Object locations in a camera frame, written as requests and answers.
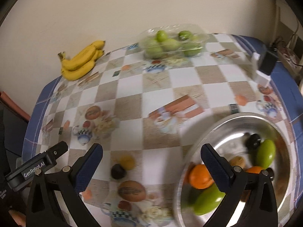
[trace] container of green fruit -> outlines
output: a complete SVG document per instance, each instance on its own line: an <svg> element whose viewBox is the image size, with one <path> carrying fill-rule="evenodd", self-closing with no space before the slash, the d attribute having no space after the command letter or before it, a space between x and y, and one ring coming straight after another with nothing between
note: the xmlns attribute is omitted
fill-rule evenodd
<svg viewBox="0 0 303 227"><path fill-rule="evenodd" d="M209 35L198 25L182 24L149 29L139 35L139 47L147 59L163 59L172 55L200 56Z"/></svg>

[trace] stainless steel tray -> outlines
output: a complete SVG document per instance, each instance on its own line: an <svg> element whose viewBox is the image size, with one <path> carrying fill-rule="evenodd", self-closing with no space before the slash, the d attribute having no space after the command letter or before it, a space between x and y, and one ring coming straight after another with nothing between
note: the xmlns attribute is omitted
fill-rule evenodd
<svg viewBox="0 0 303 227"><path fill-rule="evenodd" d="M238 113L230 115L212 126L199 141L192 147L185 158L185 166L182 171L176 195L174 199L174 212L176 220L182 227L203 226L214 211L196 216L193 210L188 206L189 190L191 186L185 182L187 171L194 165L201 163L200 150L203 144L210 143L220 156L230 160L234 156L240 155L246 160L247 169L253 164L249 159L249 154L244 146L245 133L258 133L261 139L271 139L276 145L276 157L271 167L275 172L273 186L276 196L278 212L284 202L285 194L289 184L290 160L287 149L287 140L282 132L269 120L254 113ZM245 203L239 202L234 215L227 226L234 225L240 217Z"/></svg>

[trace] screw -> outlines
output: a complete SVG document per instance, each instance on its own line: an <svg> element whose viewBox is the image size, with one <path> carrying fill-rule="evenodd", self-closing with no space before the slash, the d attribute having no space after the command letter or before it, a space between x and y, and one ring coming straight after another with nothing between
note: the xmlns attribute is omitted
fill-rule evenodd
<svg viewBox="0 0 303 227"><path fill-rule="evenodd" d="M264 176L268 176L268 171L262 170L262 174L263 174Z"/></svg>
<svg viewBox="0 0 303 227"><path fill-rule="evenodd" d="M41 169L37 169L37 170L35 170L35 174L37 175L37 176L39 176L40 174L41 174Z"/></svg>
<svg viewBox="0 0 303 227"><path fill-rule="evenodd" d="M70 170L71 170L71 167L70 167L70 166L65 166L65 167L62 168L62 171L63 171L64 173L67 173L67 172L69 172Z"/></svg>
<svg viewBox="0 0 303 227"><path fill-rule="evenodd" d="M236 172L241 172L242 171L242 168L241 167L239 167L239 166L234 166L234 171L236 171Z"/></svg>

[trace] table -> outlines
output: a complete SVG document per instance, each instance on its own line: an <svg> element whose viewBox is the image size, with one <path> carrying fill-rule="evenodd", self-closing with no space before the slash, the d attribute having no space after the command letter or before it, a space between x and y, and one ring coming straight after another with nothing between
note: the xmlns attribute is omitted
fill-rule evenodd
<svg viewBox="0 0 303 227"><path fill-rule="evenodd" d="M236 57L211 55L224 49ZM59 77L43 89L28 125L23 160L63 140L69 151L53 168L59 171L73 165L94 142L100 143L104 155L88 186L91 197L82 196L100 225L175 226L171 204L186 153L221 118L259 113L275 123L290 144L291 178L279 211L283 225L303 187L299 109L303 98L280 63L268 88L251 80L249 58L263 50L263 43L254 38L210 34L201 56L186 60L144 60L136 44L112 51L82 79L68 82ZM183 99L169 104L179 98ZM111 167L129 157L135 159L134 169L122 180L113 179ZM73 225L66 206L61 206Z"/></svg>

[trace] wall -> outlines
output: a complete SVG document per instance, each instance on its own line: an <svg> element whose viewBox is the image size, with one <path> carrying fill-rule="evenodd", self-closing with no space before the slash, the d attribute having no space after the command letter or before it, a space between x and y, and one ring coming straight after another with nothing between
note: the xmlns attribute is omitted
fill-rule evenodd
<svg viewBox="0 0 303 227"><path fill-rule="evenodd" d="M178 23L269 42L274 11L273 0L18 0L0 27L0 89L31 114L60 75L60 51L73 56L95 39L111 51Z"/></svg>

